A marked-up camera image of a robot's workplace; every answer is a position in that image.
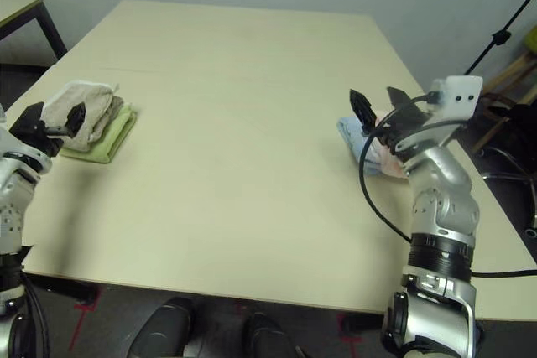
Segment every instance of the folded towel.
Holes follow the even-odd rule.
[[[368,139],[367,136],[362,134],[362,123],[357,117],[342,117],[337,122],[337,129],[343,137],[343,140],[345,140],[351,149],[357,163],[360,163],[363,146]],[[366,161],[363,164],[363,172],[367,175],[375,175],[381,172],[380,156],[378,155],[378,150],[375,147],[375,142],[378,143],[378,140],[375,139],[375,141],[373,141],[373,144],[369,148],[366,155]]]
[[[349,146],[356,159],[360,163],[363,146],[368,140],[362,131],[362,123],[357,117],[342,117],[337,122],[339,133]],[[376,138],[371,143],[366,160],[363,164],[363,172],[367,175],[383,173],[395,178],[406,178],[399,166],[399,161],[394,157],[386,146],[383,146]]]
[[[102,137],[91,145],[90,151],[83,153],[69,148],[62,148],[60,154],[65,157],[78,158],[93,163],[110,163],[117,149],[136,122],[136,112],[129,104],[121,107],[117,116],[102,132]]]
[[[71,108],[81,102],[86,104],[86,117],[80,131],[73,138],[64,139],[64,147],[77,151],[89,151],[91,143],[101,138],[102,131],[121,108],[123,100],[114,96],[116,88],[108,84],[75,80],[44,104],[41,120],[47,126],[65,124]]]

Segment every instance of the shoe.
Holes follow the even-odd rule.
[[[250,316],[244,324],[242,348],[247,358],[302,358],[304,356],[282,328],[261,312]]]
[[[143,325],[127,358],[182,356],[192,331],[194,308],[186,298],[172,298]]]

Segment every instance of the gray carpet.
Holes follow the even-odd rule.
[[[10,106],[40,77],[42,71],[18,70],[0,66],[0,102]],[[515,204],[517,214],[509,217],[515,227],[524,226],[524,189],[493,189],[506,210]],[[49,321],[51,356],[124,357],[133,337],[145,320],[167,299],[178,295],[165,291],[102,285],[101,297],[93,311],[82,313],[67,297],[38,290]],[[199,358],[234,358],[242,356],[240,332],[244,319],[262,310],[276,319],[293,340],[313,358],[383,358],[391,356],[380,345],[378,331],[364,332],[360,337],[341,336],[341,313],[286,304],[239,301],[190,295],[196,302],[193,338],[186,355]],[[487,339],[479,356],[487,358],[508,355],[520,358],[535,356],[533,337],[537,323],[484,322]]]

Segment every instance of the beige tabletop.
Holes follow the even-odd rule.
[[[348,89],[421,89],[372,19],[123,2],[8,112],[74,79],[119,83],[139,116],[109,165],[56,158],[30,206],[31,272],[382,312],[408,246],[369,209],[336,130]],[[472,162],[474,271],[535,268]],[[410,231],[409,187],[368,179]],[[477,316],[536,319],[536,278],[475,279]]]
[[[0,27],[43,0],[0,0]]]

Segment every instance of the table leg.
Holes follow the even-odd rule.
[[[67,53],[67,48],[62,41],[58,30],[54,26],[52,18],[50,18],[47,7],[44,3],[40,3],[36,6],[37,14],[35,18],[43,30],[43,34],[47,37],[52,50],[56,54],[56,58],[61,59],[61,57]]]

